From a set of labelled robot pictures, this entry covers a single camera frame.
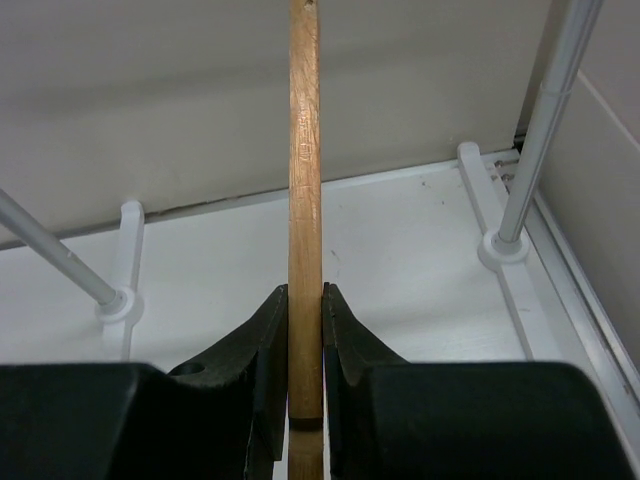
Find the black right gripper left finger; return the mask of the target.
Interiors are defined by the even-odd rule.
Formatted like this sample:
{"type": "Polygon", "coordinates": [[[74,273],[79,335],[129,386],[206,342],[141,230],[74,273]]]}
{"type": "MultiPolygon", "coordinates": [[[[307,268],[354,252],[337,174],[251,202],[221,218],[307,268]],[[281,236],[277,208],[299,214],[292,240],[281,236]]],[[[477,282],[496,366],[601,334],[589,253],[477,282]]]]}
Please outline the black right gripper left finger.
{"type": "Polygon", "coordinates": [[[211,347],[169,371],[194,399],[176,452],[185,479],[270,479],[284,450],[288,289],[211,347]]]}

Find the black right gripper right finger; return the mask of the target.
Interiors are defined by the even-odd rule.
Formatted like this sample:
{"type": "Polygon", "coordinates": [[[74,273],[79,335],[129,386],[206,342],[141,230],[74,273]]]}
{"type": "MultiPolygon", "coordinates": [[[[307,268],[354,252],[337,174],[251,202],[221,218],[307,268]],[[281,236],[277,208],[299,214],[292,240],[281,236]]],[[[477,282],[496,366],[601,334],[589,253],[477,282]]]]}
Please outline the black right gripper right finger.
{"type": "Polygon", "coordinates": [[[412,367],[352,312],[335,284],[324,285],[322,321],[333,479],[400,479],[415,423],[402,389],[412,367]]]}

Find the wooden clothes hanger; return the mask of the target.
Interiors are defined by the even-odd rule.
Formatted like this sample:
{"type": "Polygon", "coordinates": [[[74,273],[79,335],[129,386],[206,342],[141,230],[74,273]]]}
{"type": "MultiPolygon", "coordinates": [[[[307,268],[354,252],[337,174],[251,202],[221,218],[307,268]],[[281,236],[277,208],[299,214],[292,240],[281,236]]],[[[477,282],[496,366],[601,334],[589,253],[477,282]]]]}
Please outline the wooden clothes hanger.
{"type": "Polygon", "coordinates": [[[318,3],[292,1],[289,13],[287,473],[290,479],[321,479],[324,409],[318,3]]]}

